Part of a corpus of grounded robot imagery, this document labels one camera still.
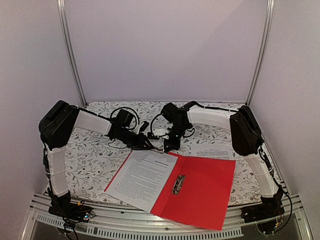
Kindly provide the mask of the printed white paper sheets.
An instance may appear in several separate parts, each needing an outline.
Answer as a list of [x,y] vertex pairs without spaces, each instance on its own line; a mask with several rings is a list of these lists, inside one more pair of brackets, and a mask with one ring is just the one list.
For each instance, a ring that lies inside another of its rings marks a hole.
[[133,150],[105,189],[129,205],[150,213],[177,157],[152,150]]

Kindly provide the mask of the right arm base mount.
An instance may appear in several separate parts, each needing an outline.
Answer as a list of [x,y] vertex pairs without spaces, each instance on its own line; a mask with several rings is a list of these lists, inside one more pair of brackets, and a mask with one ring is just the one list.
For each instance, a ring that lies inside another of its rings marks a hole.
[[257,224],[257,229],[264,235],[271,235],[276,232],[280,224],[283,223],[285,213],[282,205],[284,192],[279,189],[273,197],[261,197],[261,203],[252,206],[243,207],[240,217],[245,223],[257,222],[273,218]]

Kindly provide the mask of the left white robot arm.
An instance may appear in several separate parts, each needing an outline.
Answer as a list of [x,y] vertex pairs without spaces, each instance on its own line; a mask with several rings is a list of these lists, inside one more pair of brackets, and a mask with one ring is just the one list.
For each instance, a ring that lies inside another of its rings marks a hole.
[[107,118],[76,105],[59,100],[42,118],[38,125],[40,139],[44,145],[43,164],[49,181],[48,193],[52,198],[69,195],[66,180],[66,145],[75,128],[119,140],[133,150],[152,150],[146,135],[135,133],[125,127],[125,115]]

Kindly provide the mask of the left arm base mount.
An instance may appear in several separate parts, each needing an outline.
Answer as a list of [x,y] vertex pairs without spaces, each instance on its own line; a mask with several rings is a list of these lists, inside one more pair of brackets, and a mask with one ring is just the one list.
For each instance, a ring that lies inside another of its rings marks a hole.
[[57,196],[48,187],[47,192],[51,199],[48,212],[52,215],[65,218],[67,220],[73,220],[78,223],[87,223],[96,215],[93,208],[85,205],[83,200],[80,201],[79,204],[72,203],[70,191],[67,191],[67,193],[62,196]]

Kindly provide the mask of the red file folder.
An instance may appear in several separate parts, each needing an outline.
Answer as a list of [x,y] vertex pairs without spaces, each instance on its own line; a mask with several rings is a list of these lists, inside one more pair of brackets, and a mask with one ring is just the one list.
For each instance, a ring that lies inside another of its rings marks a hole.
[[[234,160],[177,157],[151,214],[208,230],[223,228],[236,168]],[[178,175],[185,175],[178,195],[171,193]]]

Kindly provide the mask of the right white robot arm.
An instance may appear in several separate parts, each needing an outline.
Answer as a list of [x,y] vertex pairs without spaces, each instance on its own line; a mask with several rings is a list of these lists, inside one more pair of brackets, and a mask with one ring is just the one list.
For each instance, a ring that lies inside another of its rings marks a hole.
[[284,194],[274,177],[274,169],[264,154],[261,129],[251,111],[242,105],[237,110],[204,106],[196,101],[177,107],[166,104],[160,114],[172,125],[163,141],[164,151],[178,150],[181,138],[194,124],[203,124],[230,131],[233,150],[248,162],[265,201],[259,206],[262,218],[269,218],[278,210],[278,203]]

